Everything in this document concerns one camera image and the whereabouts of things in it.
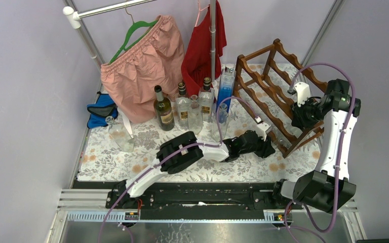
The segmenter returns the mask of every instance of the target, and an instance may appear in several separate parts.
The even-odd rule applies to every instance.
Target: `wooden wine rack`
[[[247,64],[247,61],[261,54],[264,54],[266,52],[269,52],[269,56],[267,57],[267,61],[263,73],[260,74],[258,72],[251,70]],[[273,133],[273,131],[270,131],[268,133],[268,135],[272,138],[272,141],[278,144],[278,149],[283,154],[283,157],[286,158],[294,150],[305,145],[312,139],[321,136],[322,133],[324,132],[324,128],[321,128],[323,122],[320,121],[313,128],[305,129],[304,131],[302,131],[302,134],[299,137],[292,135],[284,128],[283,121],[273,116],[269,110],[268,105],[264,102],[261,102],[256,96],[254,90],[248,87],[249,85],[254,83],[258,84],[262,88],[262,90],[267,95],[269,95],[269,97],[278,105],[278,107],[284,112],[284,114],[287,115],[291,120],[293,120],[293,113],[290,107],[294,103],[293,100],[286,97],[284,95],[283,90],[279,86],[272,83],[270,77],[268,76],[269,70],[272,68],[288,85],[291,85],[291,78],[289,77],[288,73],[279,70],[276,62],[274,61],[274,57],[277,52],[280,53],[285,59],[287,59],[287,61],[289,61],[298,70],[303,68],[303,66],[299,63],[297,57],[294,54],[288,54],[284,50],[283,44],[281,43],[280,39],[275,39],[272,45],[269,45],[247,56],[244,55],[238,56],[236,62],[236,77],[235,77],[233,95],[236,97],[241,97],[241,95],[239,94],[239,90],[243,89],[251,97],[251,99],[253,99],[253,101],[260,107],[260,109],[266,114],[266,116],[274,123],[274,125],[284,135],[284,137],[286,137],[286,139],[291,143],[291,146],[289,148],[285,147],[282,143],[277,141],[277,136]],[[248,73],[248,75],[252,78],[250,81],[248,82],[243,81],[241,77],[242,69],[244,69]],[[314,72],[312,69],[307,68],[304,71],[302,71],[302,74],[305,77],[307,77],[321,91],[325,92],[327,83],[319,81],[314,76]],[[250,116],[254,119],[254,113],[251,111],[251,109],[247,107],[243,102],[241,102],[241,104],[245,108],[245,110],[250,114]]]

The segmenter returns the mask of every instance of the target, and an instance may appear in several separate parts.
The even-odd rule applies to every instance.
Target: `table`
[[[290,77],[296,73],[291,64],[278,64],[281,70],[289,73]],[[251,64],[250,68],[259,73],[263,70],[261,64]],[[242,74],[244,81],[250,80],[246,73]],[[283,90],[288,85],[273,71],[269,72],[272,82]],[[271,113],[283,120],[285,126],[291,126],[291,120],[257,85],[249,86],[256,92],[256,96],[270,107]],[[247,100],[255,112],[269,124],[272,122],[261,112],[260,108],[241,90],[241,97]],[[173,104],[175,128],[165,132],[159,128],[158,121],[154,118],[145,123],[132,125],[135,135],[135,149],[132,153],[121,152],[118,146],[111,140],[108,128],[94,128],[89,132],[87,145],[80,159],[79,173],[76,179],[79,181],[121,181],[136,176],[151,161],[159,149],[159,146],[186,130],[178,124],[178,118]],[[197,136],[203,141],[212,141],[210,137],[211,123],[204,122],[204,127]],[[243,134],[246,130],[254,129],[255,122],[242,107],[232,100],[230,105],[230,123],[225,138],[232,138]],[[280,132],[273,128],[275,134]],[[299,129],[289,130],[294,135],[299,135]],[[294,151],[287,158],[283,158],[281,152],[275,147],[276,152],[268,158],[258,158],[255,154],[241,155],[230,163],[218,163],[204,159],[194,163],[186,170],[163,177],[160,182],[272,182],[280,179],[296,180],[301,175],[312,171],[320,157],[320,149],[317,140],[313,140],[302,148]]]

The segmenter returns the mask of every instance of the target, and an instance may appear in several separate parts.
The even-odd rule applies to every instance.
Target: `green wine bottle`
[[[154,87],[157,99],[154,101],[154,110],[157,114],[157,120],[159,126],[164,131],[170,131],[174,128],[174,114],[172,113],[171,101],[168,98],[163,97],[162,87],[156,85]]]

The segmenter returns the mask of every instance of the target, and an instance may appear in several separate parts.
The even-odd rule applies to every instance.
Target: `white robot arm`
[[[329,81],[325,95],[319,101],[311,97],[308,84],[297,83],[294,91],[297,93],[297,103],[292,106],[295,116],[292,125],[304,130],[323,120],[323,144],[314,171],[300,177],[296,182],[281,180],[276,184],[274,194],[330,213],[334,198],[335,170],[339,170],[338,208],[351,199],[356,192],[356,185],[348,181],[348,152],[361,102],[355,99],[355,108],[350,114],[339,152],[339,138],[351,100],[348,94],[348,82],[341,79]],[[340,165],[336,167],[339,153]]]
[[[255,131],[247,131],[245,134],[226,139],[222,144],[205,143],[197,140],[193,132],[187,132],[163,144],[158,157],[153,160],[150,166],[146,167],[136,177],[127,180],[126,185],[134,183],[129,188],[130,197],[139,197],[154,182],[169,174],[175,174],[186,169],[188,166],[199,160],[214,160],[218,162],[230,162],[239,157],[240,154],[255,152],[259,157],[267,157],[274,153],[270,138],[267,136],[271,127],[264,123],[259,117],[256,118],[257,126]],[[161,164],[161,161],[171,152],[181,149],[190,143],[197,143],[198,146],[181,151],[169,161]]]

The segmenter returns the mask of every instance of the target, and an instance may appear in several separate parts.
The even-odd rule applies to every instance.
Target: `pink garment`
[[[184,44],[172,16],[158,22],[137,44],[112,64],[101,66],[101,80],[117,106],[133,123],[155,117],[154,86],[172,99],[182,81]]]

